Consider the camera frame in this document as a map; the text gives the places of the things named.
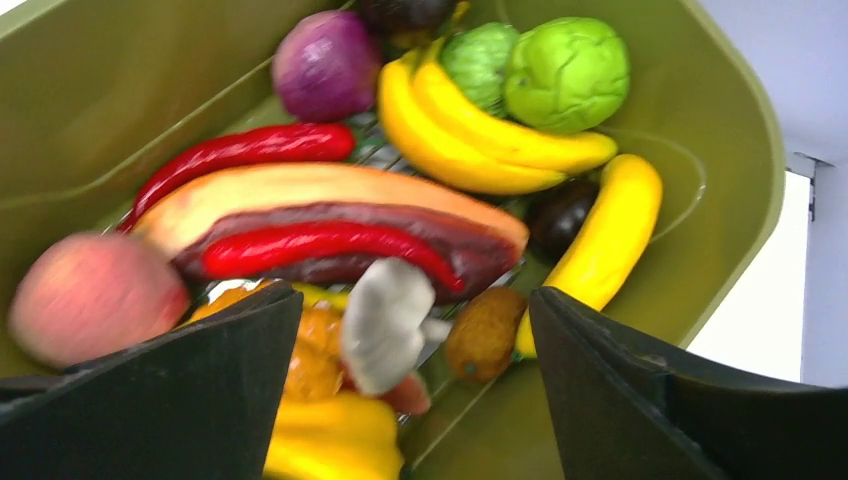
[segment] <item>white mushroom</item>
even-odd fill
[[[451,325],[427,318],[430,279],[400,258],[376,260],[348,295],[341,354],[356,387],[382,395],[415,370],[426,341],[443,342]]]

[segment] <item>red chili pepper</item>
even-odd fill
[[[338,123],[275,125],[207,140],[177,155],[153,174],[117,230],[131,230],[156,202],[203,175],[261,163],[341,162],[355,146],[353,132]]]
[[[465,288],[450,264],[424,240],[393,227],[346,221],[296,223],[238,233],[209,245],[201,262],[209,277],[227,279],[344,254],[400,257],[454,292]]]

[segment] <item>purple onion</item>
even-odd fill
[[[332,10],[301,20],[274,56],[274,90],[303,122],[335,122],[374,106],[380,50],[354,12]]]

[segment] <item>red fruit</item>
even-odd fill
[[[189,306],[155,250],[121,234],[73,234],[50,247],[18,286],[9,331],[40,362],[64,368],[168,332]]]

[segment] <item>green plastic container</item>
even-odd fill
[[[269,59],[300,18],[342,3],[27,0],[0,16],[2,311],[41,252],[114,220],[172,155],[286,119]],[[632,93],[605,128],[666,184],[655,241],[605,312],[685,345],[777,221],[774,114],[694,0],[475,0],[467,20],[523,31],[558,16],[605,20],[629,45]],[[528,258],[513,285],[529,291],[546,273]],[[0,375],[39,371],[0,332]],[[424,370],[435,406],[402,435],[413,478],[562,478],[533,362],[486,386],[454,381],[440,354]]]

